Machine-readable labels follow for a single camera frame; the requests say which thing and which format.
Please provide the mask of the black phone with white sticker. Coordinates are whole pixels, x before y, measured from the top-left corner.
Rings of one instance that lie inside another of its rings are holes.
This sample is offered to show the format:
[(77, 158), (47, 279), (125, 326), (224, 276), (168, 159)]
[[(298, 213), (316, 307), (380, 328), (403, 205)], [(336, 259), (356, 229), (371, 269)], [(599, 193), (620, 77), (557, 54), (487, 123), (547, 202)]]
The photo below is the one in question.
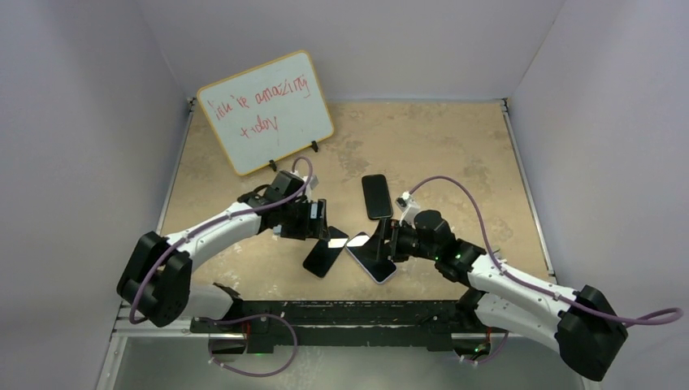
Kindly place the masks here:
[(349, 235), (337, 227), (329, 227), (329, 240), (319, 240), (306, 256), (302, 267), (322, 279), (331, 270), (349, 240)]

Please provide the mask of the black phone case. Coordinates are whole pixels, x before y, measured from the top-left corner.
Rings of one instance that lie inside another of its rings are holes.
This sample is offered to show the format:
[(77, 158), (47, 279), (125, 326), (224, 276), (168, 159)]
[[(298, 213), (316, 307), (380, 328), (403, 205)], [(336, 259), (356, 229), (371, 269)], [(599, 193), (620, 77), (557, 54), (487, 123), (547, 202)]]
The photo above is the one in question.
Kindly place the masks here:
[(385, 175), (364, 175), (361, 182), (367, 218), (369, 220), (391, 218), (393, 210)]

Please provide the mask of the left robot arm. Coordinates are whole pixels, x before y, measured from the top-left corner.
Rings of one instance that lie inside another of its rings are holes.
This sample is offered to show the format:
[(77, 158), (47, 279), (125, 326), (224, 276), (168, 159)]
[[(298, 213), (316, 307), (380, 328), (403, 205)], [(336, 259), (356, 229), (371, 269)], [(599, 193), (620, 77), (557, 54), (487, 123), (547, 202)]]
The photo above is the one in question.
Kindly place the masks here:
[(328, 240), (327, 203), (311, 195), (315, 175), (279, 171), (273, 181), (237, 198), (226, 210), (181, 232), (147, 232), (136, 243), (116, 285), (130, 304), (130, 321), (165, 327), (179, 317), (209, 319), (221, 332), (242, 321), (241, 298), (221, 284), (195, 286), (204, 262), (242, 240), (271, 230), (293, 240)]

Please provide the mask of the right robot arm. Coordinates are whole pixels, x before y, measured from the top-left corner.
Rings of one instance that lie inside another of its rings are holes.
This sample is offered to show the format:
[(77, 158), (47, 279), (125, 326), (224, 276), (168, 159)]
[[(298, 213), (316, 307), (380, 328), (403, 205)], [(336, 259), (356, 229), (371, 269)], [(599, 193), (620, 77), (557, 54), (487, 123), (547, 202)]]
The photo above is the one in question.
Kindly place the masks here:
[(412, 223), (382, 219), (361, 248), (375, 265), (433, 261), (445, 279), (467, 288), (456, 309), (462, 328), (485, 325), (527, 337), (589, 380), (605, 377), (628, 337), (597, 288), (559, 286), (495, 262), (487, 250), (457, 238), (437, 210), (420, 212)]

